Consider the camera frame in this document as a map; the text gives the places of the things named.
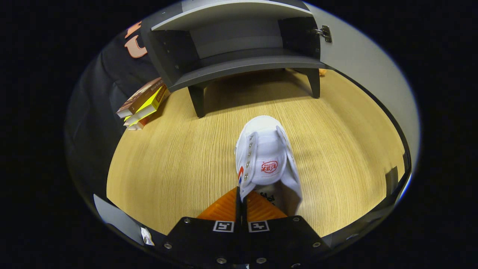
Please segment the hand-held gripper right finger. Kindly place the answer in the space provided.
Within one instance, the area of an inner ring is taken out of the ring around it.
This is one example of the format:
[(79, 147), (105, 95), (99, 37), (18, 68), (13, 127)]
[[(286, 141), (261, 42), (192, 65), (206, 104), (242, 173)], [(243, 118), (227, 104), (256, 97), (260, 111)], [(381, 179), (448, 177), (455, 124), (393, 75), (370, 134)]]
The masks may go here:
[(331, 252), (302, 216), (285, 216), (254, 191), (242, 201), (242, 261), (250, 268), (311, 268)]

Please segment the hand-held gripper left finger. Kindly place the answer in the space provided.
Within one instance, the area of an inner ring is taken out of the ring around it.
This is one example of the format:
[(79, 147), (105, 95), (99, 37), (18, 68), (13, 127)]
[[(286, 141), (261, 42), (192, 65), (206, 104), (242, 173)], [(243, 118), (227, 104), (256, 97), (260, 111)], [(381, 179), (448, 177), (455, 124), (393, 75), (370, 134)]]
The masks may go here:
[(183, 217), (163, 241), (163, 252), (187, 268), (236, 268), (243, 264), (241, 206), (235, 187), (218, 202), (232, 220)]

